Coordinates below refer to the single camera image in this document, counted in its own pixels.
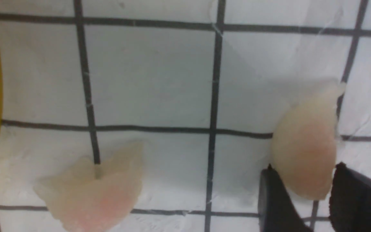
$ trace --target oval gel piece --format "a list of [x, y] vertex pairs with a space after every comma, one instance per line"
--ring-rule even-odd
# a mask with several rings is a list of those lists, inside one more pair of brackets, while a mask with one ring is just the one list
[[272, 139], [273, 165], [283, 183], [300, 197], [323, 200], [336, 164], [336, 103], [345, 83], [326, 85], [290, 109]]

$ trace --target translucent gel piece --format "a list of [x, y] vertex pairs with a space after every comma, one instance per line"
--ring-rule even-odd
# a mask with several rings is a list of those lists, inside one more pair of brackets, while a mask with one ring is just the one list
[[106, 231], [121, 222], [137, 202], [142, 152], [143, 144], [136, 142], [100, 165], [81, 158], [64, 173], [41, 180], [34, 190], [67, 231]]
[[336, 164], [336, 102], [345, 84], [331, 82], [289, 110], [273, 134], [273, 165], [301, 197], [322, 200]]

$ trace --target black plastic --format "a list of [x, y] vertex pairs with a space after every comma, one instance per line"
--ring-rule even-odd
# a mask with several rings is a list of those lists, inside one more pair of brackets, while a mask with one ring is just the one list
[[278, 173], [262, 171], [259, 193], [260, 232], [312, 232], [297, 214]]
[[371, 179], [338, 164], [329, 208], [336, 232], [371, 232]]

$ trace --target grid paper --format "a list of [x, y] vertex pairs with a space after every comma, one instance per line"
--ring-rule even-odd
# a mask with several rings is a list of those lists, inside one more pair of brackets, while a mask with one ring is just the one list
[[[221, 212], [212, 211], [212, 195], [213, 195], [213, 178], [214, 178], [214, 161], [216, 137], [218, 135], [237, 136], [245, 138], [253, 138], [258, 140], [269, 140], [272, 138], [272, 133], [255, 133], [245, 132], [232, 129], [217, 128], [218, 120], [218, 101], [220, 89], [220, 71], [223, 49], [223, 33], [224, 32], [262, 32], [275, 34], [310, 34], [310, 35], [331, 35], [331, 36], [346, 36], [351, 37], [352, 42], [349, 49], [346, 67], [342, 76], [342, 81], [347, 82], [353, 67], [356, 57], [356, 52], [359, 45], [359, 39], [362, 37], [371, 38], [370, 29], [362, 29], [365, 18], [365, 11], [369, 1], [362, 0], [359, 6], [358, 15], [354, 29], [343, 28], [322, 28], [314, 26], [291, 26], [291, 25], [256, 25], [256, 24], [226, 24], [225, 23], [225, 0], [218, 2], [216, 23], [199, 23], [199, 22], [174, 22], [162, 20], [145, 20], [145, 19], [120, 19], [120, 18], [100, 18], [83, 16], [83, 5], [81, 0], [74, 0], [75, 16], [34, 16], [24, 14], [9, 14], [0, 13], [0, 21], [25, 22], [37, 24], [61, 24], [75, 25], [78, 39], [78, 51], [80, 55], [81, 75], [84, 88], [85, 105], [87, 110], [88, 125], [59, 125], [53, 123], [34, 123], [15, 120], [3, 120], [3, 125], [8, 127], [20, 127], [43, 130], [58, 130], [58, 131], [80, 131], [89, 132], [92, 153], [94, 162], [100, 163], [100, 147], [97, 138], [97, 132], [117, 132], [117, 131], [139, 131], [139, 132], [155, 132], [155, 133], [176, 133], [176, 134], [202, 134], [209, 136], [208, 150], [208, 169], [206, 181], [206, 199], [204, 210], [144, 210], [134, 209], [132, 214], [138, 215], [161, 215], [161, 216], [183, 216], [185, 214], [200, 215], [205, 217], [204, 232], [210, 232], [212, 220], [222, 220], [222, 217], [227, 218], [258, 218], [256, 213], [246, 212]], [[90, 68], [88, 62], [87, 46], [86, 46], [86, 26], [87, 25], [111, 25], [111, 26], [128, 26], [136, 28], [172, 28], [194, 31], [214, 31], [214, 61], [213, 61], [213, 76], [212, 76], [212, 95], [211, 95], [211, 114], [209, 119], [209, 127], [168, 127], [168, 126], [141, 126], [141, 125], [96, 125], [94, 119], [94, 106], [92, 102]], [[338, 115], [340, 115], [343, 104], [343, 97], [338, 101]], [[371, 142], [371, 136], [361, 135], [354, 136], [352, 134], [341, 135], [345, 141], [356, 142]], [[310, 222], [311, 228], [315, 227], [318, 222], [318, 227], [326, 225], [328, 218], [326, 216], [318, 216], [319, 202], [313, 203], [312, 213], [310, 217], [305, 217], [305, 222]], [[46, 207], [34, 206], [5, 206], [0, 205], [0, 210], [20, 210], [20, 211], [41, 211], [46, 212]]]

